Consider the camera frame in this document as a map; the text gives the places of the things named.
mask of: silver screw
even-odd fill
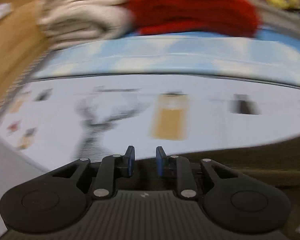
[[[197,193],[192,190],[192,189],[184,189],[183,191],[181,191],[181,196],[183,197],[195,197],[195,195],[197,195]]]
[[[97,197],[105,197],[109,195],[109,191],[104,188],[98,188],[93,191],[93,194]]]

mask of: red towel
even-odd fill
[[[202,30],[252,37],[258,28],[246,0],[130,0],[128,7],[141,34]]]

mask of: white fabric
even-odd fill
[[[51,49],[114,39],[130,30],[130,12],[113,6],[127,0],[38,1],[38,24],[53,43]]]

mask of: brown surface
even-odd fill
[[[0,20],[0,98],[15,78],[47,47],[47,39],[36,26],[34,0],[11,2],[13,12]]]

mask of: patterned fabric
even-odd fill
[[[104,73],[199,73],[300,86],[300,52],[248,38],[127,37],[60,51],[34,78]]]

